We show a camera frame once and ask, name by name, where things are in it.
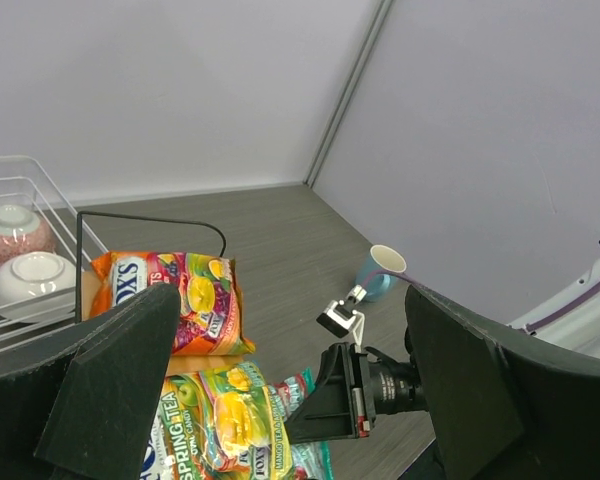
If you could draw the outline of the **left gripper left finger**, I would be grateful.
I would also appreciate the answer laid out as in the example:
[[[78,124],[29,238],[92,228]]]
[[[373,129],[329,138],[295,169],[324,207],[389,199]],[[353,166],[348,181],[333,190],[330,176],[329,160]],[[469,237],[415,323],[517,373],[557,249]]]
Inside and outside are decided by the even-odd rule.
[[[156,284],[0,354],[0,479],[137,479],[179,321]]]

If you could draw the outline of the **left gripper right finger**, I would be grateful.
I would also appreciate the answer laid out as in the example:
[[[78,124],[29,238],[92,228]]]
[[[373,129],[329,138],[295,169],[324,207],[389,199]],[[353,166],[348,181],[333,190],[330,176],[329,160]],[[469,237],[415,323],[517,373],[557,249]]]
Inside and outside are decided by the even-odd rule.
[[[449,479],[600,479],[600,359],[410,286],[405,314]]]

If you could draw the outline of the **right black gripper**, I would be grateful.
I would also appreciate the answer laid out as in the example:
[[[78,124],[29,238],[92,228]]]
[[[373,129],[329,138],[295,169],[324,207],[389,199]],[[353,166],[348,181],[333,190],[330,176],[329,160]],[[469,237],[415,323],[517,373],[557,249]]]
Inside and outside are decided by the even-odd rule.
[[[285,421],[291,444],[365,438],[376,419],[367,354],[345,342],[322,354],[315,389]]]

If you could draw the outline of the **teal Fox's candy bag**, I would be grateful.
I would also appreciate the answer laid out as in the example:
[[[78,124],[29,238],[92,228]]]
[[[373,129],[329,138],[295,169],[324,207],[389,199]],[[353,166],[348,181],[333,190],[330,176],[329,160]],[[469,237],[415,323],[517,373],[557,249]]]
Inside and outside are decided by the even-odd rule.
[[[279,383],[269,386],[273,405],[282,415],[290,443],[291,468],[284,479],[334,479],[329,444],[304,428],[305,400],[313,393],[315,381],[310,368],[305,368]]]

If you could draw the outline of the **green Fox's candy bag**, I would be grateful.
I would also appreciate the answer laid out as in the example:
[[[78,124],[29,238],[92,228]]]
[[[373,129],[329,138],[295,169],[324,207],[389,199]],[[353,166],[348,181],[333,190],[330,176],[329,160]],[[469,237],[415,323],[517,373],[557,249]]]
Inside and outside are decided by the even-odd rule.
[[[282,411],[255,363],[165,378],[142,479],[288,479],[292,465]]]

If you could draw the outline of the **orange Fox's fruits candy bag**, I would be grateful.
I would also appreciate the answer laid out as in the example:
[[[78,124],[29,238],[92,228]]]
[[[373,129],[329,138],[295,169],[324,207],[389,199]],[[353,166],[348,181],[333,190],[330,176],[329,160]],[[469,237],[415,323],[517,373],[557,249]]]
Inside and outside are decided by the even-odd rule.
[[[146,288],[167,283],[180,294],[176,356],[245,355],[255,344],[242,332],[242,292],[235,262],[185,252],[111,251],[91,262],[101,282],[90,315],[98,316]]]

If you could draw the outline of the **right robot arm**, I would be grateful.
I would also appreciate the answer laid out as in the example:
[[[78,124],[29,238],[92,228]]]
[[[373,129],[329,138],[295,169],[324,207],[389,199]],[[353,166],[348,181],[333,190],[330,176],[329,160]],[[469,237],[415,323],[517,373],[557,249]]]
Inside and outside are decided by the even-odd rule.
[[[376,245],[352,290],[320,314],[318,323],[340,341],[322,353],[315,389],[285,422],[291,443],[363,438],[380,415],[430,409],[433,398],[421,379],[423,358],[415,352],[411,335],[404,336],[406,362],[362,344],[360,303],[377,300],[396,281],[408,279],[405,260],[395,250]],[[600,358],[600,259],[576,282],[508,326]],[[344,342],[346,335],[354,341]]]

